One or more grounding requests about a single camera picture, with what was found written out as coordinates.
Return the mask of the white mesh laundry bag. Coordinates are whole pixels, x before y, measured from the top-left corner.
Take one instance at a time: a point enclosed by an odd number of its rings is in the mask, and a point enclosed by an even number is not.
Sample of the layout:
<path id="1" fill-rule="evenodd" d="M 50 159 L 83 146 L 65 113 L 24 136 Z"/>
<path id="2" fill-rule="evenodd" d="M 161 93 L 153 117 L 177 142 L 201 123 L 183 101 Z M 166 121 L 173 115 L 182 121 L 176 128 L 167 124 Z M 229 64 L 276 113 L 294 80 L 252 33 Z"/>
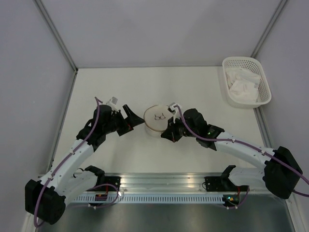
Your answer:
<path id="1" fill-rule="evenodd" d="M 173 117 L 167 105 L 153 105 L 145 110 L 143 120 L 145 131 L 152 137 L 160 137 L 168 127 L 168 120 Z"/>

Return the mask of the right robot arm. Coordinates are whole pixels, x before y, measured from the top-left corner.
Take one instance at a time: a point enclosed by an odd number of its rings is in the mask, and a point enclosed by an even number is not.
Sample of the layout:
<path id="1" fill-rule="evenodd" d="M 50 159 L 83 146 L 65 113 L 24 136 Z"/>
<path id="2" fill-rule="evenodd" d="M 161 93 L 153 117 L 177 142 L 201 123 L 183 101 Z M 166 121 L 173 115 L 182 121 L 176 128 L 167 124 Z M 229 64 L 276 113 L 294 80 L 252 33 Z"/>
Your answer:
<path id="1" fill-rule="evenodd" d="M 208 124 L 195 108 L 182 112 L 180 106 L 174 104 L 168 111 L 172 117 L 161 138 L 175 143 L 183 137 L 192 137 L 204 148 L 232 155 L 252 165 L 251 168 L 229 165 L 219 177 L 221 187 L 226 191 L 249 186 L 267 189 L 279 198 L 288 199 L 296 193 L 299 180 L 309 181 L 290 150 L 283 146 L 274 149 L 246 142 Z"/>

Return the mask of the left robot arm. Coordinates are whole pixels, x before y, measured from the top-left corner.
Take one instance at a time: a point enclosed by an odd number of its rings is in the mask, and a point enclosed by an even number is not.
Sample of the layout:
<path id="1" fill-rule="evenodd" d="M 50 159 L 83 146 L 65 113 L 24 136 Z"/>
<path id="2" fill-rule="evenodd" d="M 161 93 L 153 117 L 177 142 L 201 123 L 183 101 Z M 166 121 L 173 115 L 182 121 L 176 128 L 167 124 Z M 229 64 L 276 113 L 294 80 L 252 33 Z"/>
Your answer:
<path id="1" fill-rule="evenodd" d="M 102 145 L 106 136 L 116 132 L 122 136 L 144 123 L 144 120 L 125 104 L 127 117 L 111 104 L 98 104 L 93 117 L 78 132 L 65 158 L 39 180 L 25 185 L 25 210 L 35 219 L 53 225 L 59 221 L 66 207 L 88 189 L 101 191 L 105 187 L 105 172 L 88 166 L 76 178 L 74 173 L 81 164 Z"/>

